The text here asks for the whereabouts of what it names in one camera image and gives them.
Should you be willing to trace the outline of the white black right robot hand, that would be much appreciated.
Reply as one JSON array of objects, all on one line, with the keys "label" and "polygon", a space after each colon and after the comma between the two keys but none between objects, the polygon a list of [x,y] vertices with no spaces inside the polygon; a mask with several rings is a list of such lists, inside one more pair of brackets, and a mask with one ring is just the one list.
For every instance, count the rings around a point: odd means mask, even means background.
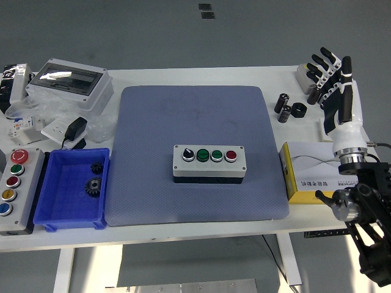
[{"label": "white black right robot hand", "polygon": [[320,53],[322,56],[312,55],[313,62],[307,64],[306,75],[315,83],[307,102],[318,104],[323,110],[324,132],[332,139],[336,156],[346,154],[349,149],[365,153],[360,95],[353,79],[351,58],[341,59],[325,47]]}]

